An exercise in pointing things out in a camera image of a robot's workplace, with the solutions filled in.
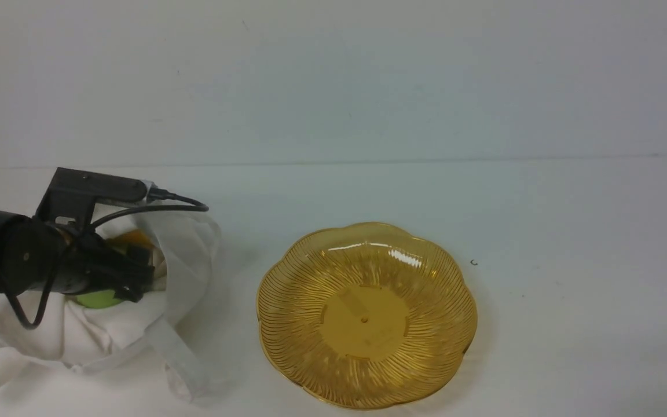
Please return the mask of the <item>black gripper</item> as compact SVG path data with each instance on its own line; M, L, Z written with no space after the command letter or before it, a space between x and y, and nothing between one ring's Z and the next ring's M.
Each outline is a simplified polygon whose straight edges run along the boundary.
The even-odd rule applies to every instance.
M138 302L153 287L154 245L139 231L104 239L74 237L58 267L58 291L89 295L111 291L120 301Z

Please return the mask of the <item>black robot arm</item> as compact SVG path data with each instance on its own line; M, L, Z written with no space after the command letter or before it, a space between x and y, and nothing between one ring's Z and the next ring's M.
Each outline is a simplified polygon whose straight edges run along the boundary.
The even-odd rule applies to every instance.
M71 225L0 211L0 293L42 291L55 272L56 293L113 290L120 300L137 302L154 271L152 250L140 244L113 246L94 232L79 237Z

